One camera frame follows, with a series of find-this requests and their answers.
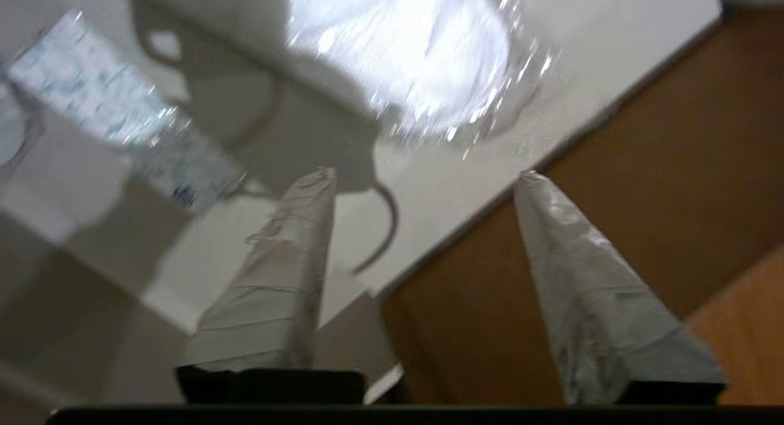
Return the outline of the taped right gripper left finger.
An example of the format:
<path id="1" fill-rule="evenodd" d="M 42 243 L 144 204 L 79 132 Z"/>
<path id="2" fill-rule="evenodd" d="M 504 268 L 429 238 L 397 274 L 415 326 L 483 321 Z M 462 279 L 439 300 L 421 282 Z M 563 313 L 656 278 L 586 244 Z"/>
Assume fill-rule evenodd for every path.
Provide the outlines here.
<path id="1" fill-rule="evenodd" d="M 336 191 L 336 171 L 328 167 L 288 188 L 269 221 L 247 238 L 249 254 L 202 317 L 180 366 L 312 367 Z"/>

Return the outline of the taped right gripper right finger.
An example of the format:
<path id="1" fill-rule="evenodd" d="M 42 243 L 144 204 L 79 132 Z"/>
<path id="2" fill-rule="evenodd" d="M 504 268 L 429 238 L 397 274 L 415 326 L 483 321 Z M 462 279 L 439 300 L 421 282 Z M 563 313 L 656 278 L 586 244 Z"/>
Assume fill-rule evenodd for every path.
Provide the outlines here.
<path id="1" fill-rule="evenodd" d="M 572 405 L 714 405 L 711 348 L 549 178 L 513 187 L 518 225 L 563 394 Z"/>

